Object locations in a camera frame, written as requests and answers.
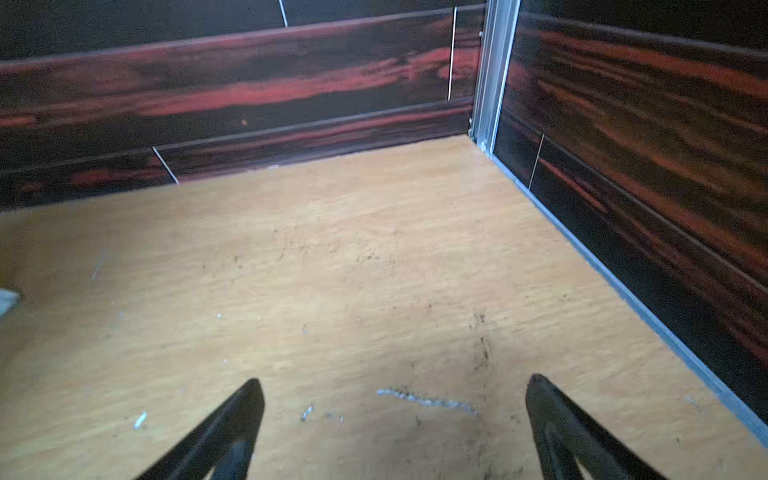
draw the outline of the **wall panel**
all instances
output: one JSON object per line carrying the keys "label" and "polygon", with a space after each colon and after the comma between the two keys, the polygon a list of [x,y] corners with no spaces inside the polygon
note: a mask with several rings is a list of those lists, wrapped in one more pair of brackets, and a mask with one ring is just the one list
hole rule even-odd
{"label": "wall panel", "polygon": [[289,26],[481,4],[479,0],[283,0]]}
{"label": "wall panel", "polygon": [[495,155],[768,422],[768,52],[678,35],[521,12]]}
{"label": "wall panel", "polygon": [[745,48],[768,48],[761,0],[521,0],[520,12]]}
{"label": "wall panel", "polygon": [[0,208],[115,194],[174,180],[151,149],[12,172],[0,172]]}
{"label": "wall panel", "polygon": [[447,98],[453,11],[0,65],[6,169]]}
{"label": "wall panel", "polygon": [[5,0],[0,60],[283,26],[278,0]]}
{"label": "wall panel", "polygon": [[161,148],[179,181],[465,133],[472,98]]}
{"label": "wall panel", "polygon": [[475,95],[484,23],[484,5],[456,9],[451,98]]}
{"label": "wall panel", "polygon": [[768,283],[768,55],[521,15],[504,109]]}

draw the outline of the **white debris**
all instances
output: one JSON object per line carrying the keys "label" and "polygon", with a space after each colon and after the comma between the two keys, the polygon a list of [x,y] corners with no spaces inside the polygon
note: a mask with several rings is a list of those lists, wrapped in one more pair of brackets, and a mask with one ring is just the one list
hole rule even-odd
{"label": "white debris", "polygon": [[699,414],[701,416],[704,415],[704,412],[701,411],[701,407],[699,407],[698,402],[696,400],[694,400],[694,398],[692,396],[686,396],[685,399],[686,399],[686,401],[688,403],[690,403],[692,406],[694,406],[694,408],[696,409],[696,413],[697,414]]}
{"label": "white debris", "polygon": [[94,272],[91,275],[91,280],[96,280],[96,276],[98,275],[98,269],[101,268],[101,265],[104,263],[104,261],[107,259],[107,252],[104,251],[101,255],[101,258],[99,259],[98,263],[96,263],[96,268],[94,268]]}
{"label": "white debris", "polygon": [[477,410],[473,409],[468,403],[453,402],[452,400],[427,399],[424,397],[415,396],[409,392],[401,392],[400,390],[393,390],[393,389],[376,390],[376,395],[396,396],[401,400],[405,400],[407,402],[416,402],[424,406],[442,407],[444,409],[461,409],[472,415],[478,414]]}
{"label": "white debris", "polygon": [[304,410],[304,413],[301,414],[301,421],[306,422],[306,417],[310,416],[310,413],[315,409],[314,405],[310,405],[306,407],[306,410]]}
{"label": "white debris", "polygon": [[141,427],[141,424],[144,423],[144,420],[146,419],[147,419],[147,413],[144,412],[139,416],[138,420],[136,420],[136,423],[134,423],[134,430],[138,430],[139,427]]}

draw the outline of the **dark wood paneling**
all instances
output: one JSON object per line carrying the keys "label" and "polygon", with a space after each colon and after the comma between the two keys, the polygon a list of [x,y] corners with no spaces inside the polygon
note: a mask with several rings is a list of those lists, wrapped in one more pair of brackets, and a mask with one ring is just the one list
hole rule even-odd
{"label": "dark wood paneling", "polygon": [[521,15],[504,108],[768,284],[768,55]]}
{"label": "dark wood paneling", "polygon": [[768,420],[764,287],[546,138],[531,192]]}
{"label": "dark wood paneling", "polygon": [[0,64],[6,169],[445,100],[453,12]]}
{"label": "dark wood paneling", "polygon": [[161,149],[180,181],[465,133],[472,99],[356,115],[332,121]]}
{"label": "dark wood paneling", "polygon": [[762,0],[522,0],[521,12],[746,48],[768,48]]}
{"label": "dark wood paneling", "polygon": [[478,0],[283,0],[289,26],[473,5]]}
{"label": "dark wood paneling", "polygon": [[541,132],[502,108],[493,154],[527,187],[531,183]]}
{"label": "dark wood paneling", "polygon": [[4,0],[0,60],[283,26],[278,0]]}
{"label": "dark wood paneling", "polygon": [[53,204],[172,184],[152,150],[0,173],[0,209]]}
{"label": "dark wood paneling", "polygon": [[485,5],[456,9],[451,98],[475,95],[480,66],[480,32],[484,23]]}

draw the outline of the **wall seam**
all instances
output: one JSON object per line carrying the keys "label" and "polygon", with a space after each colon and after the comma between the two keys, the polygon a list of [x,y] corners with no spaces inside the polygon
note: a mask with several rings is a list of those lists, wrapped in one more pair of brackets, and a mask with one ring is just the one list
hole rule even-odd
{"label": "wall seam", "polygon": [[453,106],[458,107],[463,103],[471,105],[472,97],[454,98],[450,102],[446,100],[430,101],[430,102],[421,103],[421,104],[406,105],[405,107],[386,108],[384,110],[370,111],[370,112],[354,114],[354,115],[345,115],[343,117],[325,118],[323,120],[309,121],[302,124],[283,125],[282,127],[265,128],[263,130],[241,132],[239,134],[220,135],[218,137],[208,137],[208,138],[200,138],[196,140],[176,142],[172,144],[162,144],[162,145],[158,145],[157,148],[164,151],[171,148],[183,148],[183,147],[191,147],[191,146],[200,145],[200,144],[208,144],[213,141],[236,140],[238,138],[254,137],[259,134],[272,134],[280,131],[291,131],[291,130],[305,128],[309,126],[335,124],[338,121],[351,121],[353,119],[363,119],[363,118],[377,118],[385,114],[391,114],[391,113],[397,113],[397,112],[406,113],[409,111],[419,110],[421,108],[429,107],[429,106],[445,105],[446,107],[449,107],[449,108]]}
{"label": "wall seam", "polygon": [[728,266],[729,269],[731,269],[733,272],[735,272],[737,275],[741,276],[745,281],[748,283],[751,283],[753,287],[768,293],[768,286],[763,285],[762,282],[760,282],[758,279],[756,279],[751,274],[745,272],[742,268],[737,266],[734,262],[732,262],[730,259],[726,258],[722,253],[718,252],[714,248],[710,247],[707,243],[703,242],[699,237],[694,235],[693,233],[685,230],[683,227],[678,225],[676,222],[673,222],[663,214],[657,212],[653,207],[643,202],[641,199],[637,198],[635,195],[633,195],[629,190],[622,187],[620,184],[616,183],[614,180],[612,180],[608,175],[602,173],[597,168],[591,166],[589,163],[584,161],[582,158],[580,158],[577,155],[572,154],[570,151],[566,150],[564,147],[562,147],[559,143],[549,140],[550,144],[553,148],[557,148],[560,152],[568,156],[568,158],[571,161],[574,161],[575,163],[581,165],[582,167],[586,168],[591,175],[594,175],[595,177],[599,177],[601,181],[605,182],[606,184],[610,185],[611,188],[615,189],[616,191],[620,192],[622,195],[624,195],[630,202],[637,205],[638,208],[644,210],[649,215],[653,216],[657,220],[663,222],[667,228],[672,229],[674,232],[676,232],[678,235],[682,235],[688,239],[693,245],[695,245],[697,248],[700,248],[703,252],[705,252],[707,255],[714,257],[717,259],[717,261],[725,264]]}
{"label": "wall seam", "polygon": [[453,49],[456,46],[456,12],[458,7],[453,8],[453,34],[451,35],[451,67],[448,70],[448,100],[451,99],[451,86],[453,86]]}
{"label": "wall seam", "polygon": [[538,156],[541,154],[541,146],[544,145],[544,134],[541,134],[541,140],[538,141],[538,150],[536,151],[536,160],[533,162],[533,170],[531,170],[531,179],[528,181],[528,189],[531,189],[533,185],[533,176],[536,173],[536,167],[538,166]]}
{"label": "wall seam", "polygon": [[277,0],[280,4],[280,13],[283,14],[283,24],[288,28],[288,18],[286,18],[286,8],[283,6],[283,0]]}
{"label": "wall seam", "polygon": [[160,162],[163,164],[163,167],[165,167],[165,170],[168,170],[168,173],[170,174],[170,177],[174,179],[174,182],[176,182],[176,185],[178,185],[179,184],[179,179],[176,178],[176,175],[174,175],[174,172],[172,172],[170,170],[170,167],[168,167],[168,164],[165,163],[165,159],[163,159],[163,156],[160,155],[159,151],[157,151],[157,148],[152,147],[152,151],[154,152],[155,155],[157,155],[157,158],[160,159]]}

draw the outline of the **light wood plywood floor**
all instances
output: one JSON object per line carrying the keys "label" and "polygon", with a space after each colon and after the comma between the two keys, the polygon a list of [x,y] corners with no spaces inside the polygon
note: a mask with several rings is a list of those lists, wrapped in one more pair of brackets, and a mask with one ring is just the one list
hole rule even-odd
{"label": "light wood plywood floor", "polygon": [[[466,137],[4,214],[0,238],[25,295],[3,478],[133,478],[250,377],[252,478],[540,478],[533,372],[671,478],[768,471]],[[376,395],[401,386],[479,414]]]}

